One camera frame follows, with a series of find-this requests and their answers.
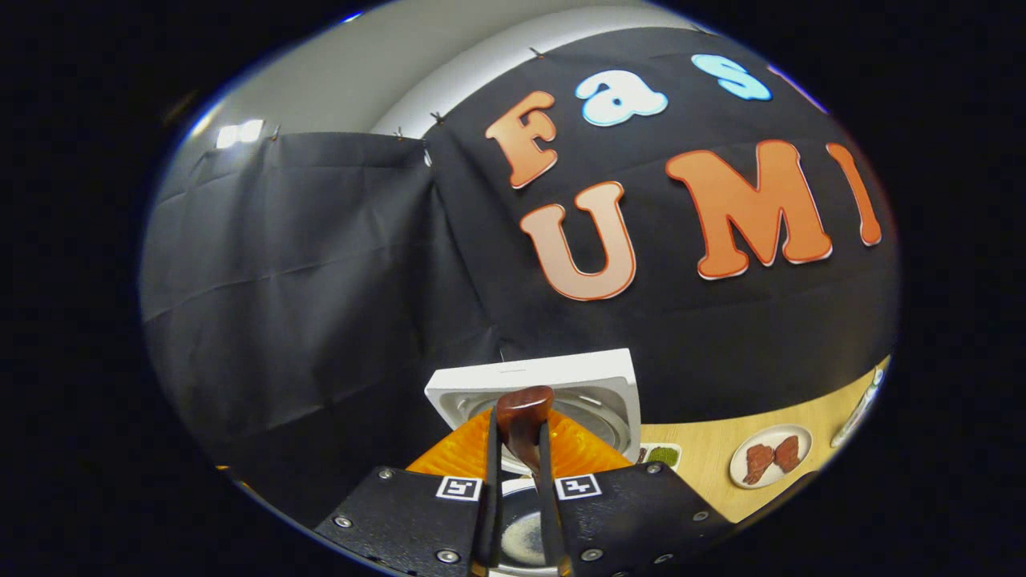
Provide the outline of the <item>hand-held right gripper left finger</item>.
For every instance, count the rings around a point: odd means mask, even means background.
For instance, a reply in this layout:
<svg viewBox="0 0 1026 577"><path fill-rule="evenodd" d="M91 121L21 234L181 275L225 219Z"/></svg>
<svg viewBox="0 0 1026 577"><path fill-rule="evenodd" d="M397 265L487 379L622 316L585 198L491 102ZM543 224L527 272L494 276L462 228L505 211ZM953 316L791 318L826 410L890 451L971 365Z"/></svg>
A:
<svg viewBox="0 0 1026 577"><path fill-rule="evenodd" d="M501 435L484 410L450 435L472 474L379 466L315 528L341 554L391 576L475 576L499 559Z"/></svg>

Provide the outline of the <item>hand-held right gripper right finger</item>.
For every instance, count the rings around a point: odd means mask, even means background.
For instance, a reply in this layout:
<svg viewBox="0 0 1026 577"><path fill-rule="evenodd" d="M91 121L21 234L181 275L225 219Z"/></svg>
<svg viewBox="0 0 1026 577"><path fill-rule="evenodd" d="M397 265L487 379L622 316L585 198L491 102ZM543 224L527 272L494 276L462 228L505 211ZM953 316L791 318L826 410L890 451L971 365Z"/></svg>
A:
<svg viewBox="0 0 1026 577"><path fill-rule="evenodd" d="M536 406L543 550L560 576L671 576L734 525L663 462L556 476L552 402Z"/></svg>

